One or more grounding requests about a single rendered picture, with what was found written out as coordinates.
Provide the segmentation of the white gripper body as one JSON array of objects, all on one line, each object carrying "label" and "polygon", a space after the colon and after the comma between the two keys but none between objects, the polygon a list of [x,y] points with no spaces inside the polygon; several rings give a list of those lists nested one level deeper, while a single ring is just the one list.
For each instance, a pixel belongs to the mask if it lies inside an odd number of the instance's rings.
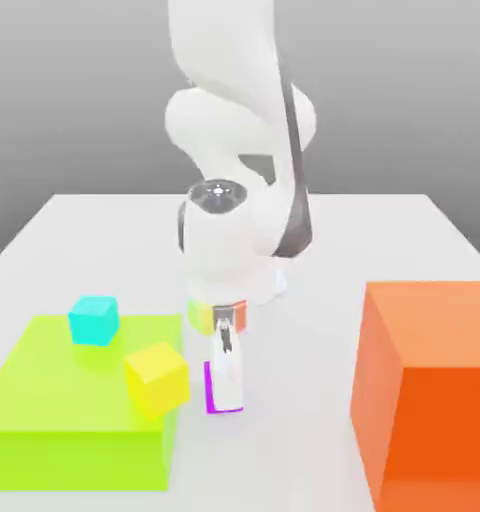
[{"label": "white gripper body", "polygon": [[212,337],[210,361],[213,404],[216,411],[243,408],[243,364],[240,340],[230,330],[217,330]]}]

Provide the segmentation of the large orange box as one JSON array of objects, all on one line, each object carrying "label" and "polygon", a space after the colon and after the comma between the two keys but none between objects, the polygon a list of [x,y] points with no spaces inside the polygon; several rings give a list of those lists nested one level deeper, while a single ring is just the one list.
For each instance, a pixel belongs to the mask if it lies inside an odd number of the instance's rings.
[{"label": "large orange box", "polygon": [[480,512],[480,281],[367,285],[350,413],[376,512]]}]

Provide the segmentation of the small yellow cube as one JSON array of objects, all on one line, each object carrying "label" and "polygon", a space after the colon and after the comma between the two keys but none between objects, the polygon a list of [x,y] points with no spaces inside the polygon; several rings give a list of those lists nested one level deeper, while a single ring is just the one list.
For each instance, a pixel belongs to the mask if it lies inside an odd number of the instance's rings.
[{"label": "small yellow cube", "polygon": [[149,420],[190,399],[188,364],[171,345],[157,343],[125,357],[129,396]]}]

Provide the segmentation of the large lime green box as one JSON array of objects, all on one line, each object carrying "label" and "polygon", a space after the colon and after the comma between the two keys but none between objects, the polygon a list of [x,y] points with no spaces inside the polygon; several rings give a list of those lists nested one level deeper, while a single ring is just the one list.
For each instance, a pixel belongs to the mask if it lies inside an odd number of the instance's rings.
[{"label": "large lime green box", "polygon": [[106,347],[34,317],[0,369],[0,491],[167,490],[178,413],[147,421],[124,367],[157,342],[183,349],[180,315],[125,315]]}]

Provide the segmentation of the small magenta cube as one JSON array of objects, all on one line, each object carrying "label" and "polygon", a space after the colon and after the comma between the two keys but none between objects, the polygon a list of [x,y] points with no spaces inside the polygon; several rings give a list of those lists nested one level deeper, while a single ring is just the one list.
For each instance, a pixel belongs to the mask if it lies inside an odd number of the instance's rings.
[{"label": "small magenta cube", "polygon": [[243,410],[242,407],[236,408],[236,409],[225,409],[225,410],[219,410],[215,407],[209,361],[205,361],[203,363],[203,371],[204,371],[205,402],[206,402],[207,413],[208,414],[225,414],[225,413],[233,413],[233,412],[242,411]]}]

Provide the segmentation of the small cyan cube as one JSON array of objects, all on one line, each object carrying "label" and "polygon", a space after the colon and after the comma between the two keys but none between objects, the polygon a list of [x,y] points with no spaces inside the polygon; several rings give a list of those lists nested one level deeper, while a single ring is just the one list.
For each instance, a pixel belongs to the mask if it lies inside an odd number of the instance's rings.
[{"label": "small cyan cube", "polygon": [[108,346],[120,324],[117,299],[113,296],[81,296],[68,319],[74,344]]}]

